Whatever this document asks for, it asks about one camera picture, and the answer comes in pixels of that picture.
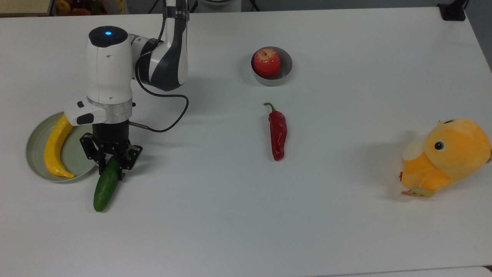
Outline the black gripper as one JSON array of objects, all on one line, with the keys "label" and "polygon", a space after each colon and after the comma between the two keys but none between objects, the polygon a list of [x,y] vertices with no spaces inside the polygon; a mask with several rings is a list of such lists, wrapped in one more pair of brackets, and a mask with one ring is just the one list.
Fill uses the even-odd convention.
[{"label": "black gripper", "polygon": [[130,144],[130,123],[93,124],[92,133],[80,138],[81,147],[88,160],[93,160],[102,175],[106,167],[106,153],[115,154],[116,175],[122,181],[127,171],[132,170],[142,153],[143,147]]}]

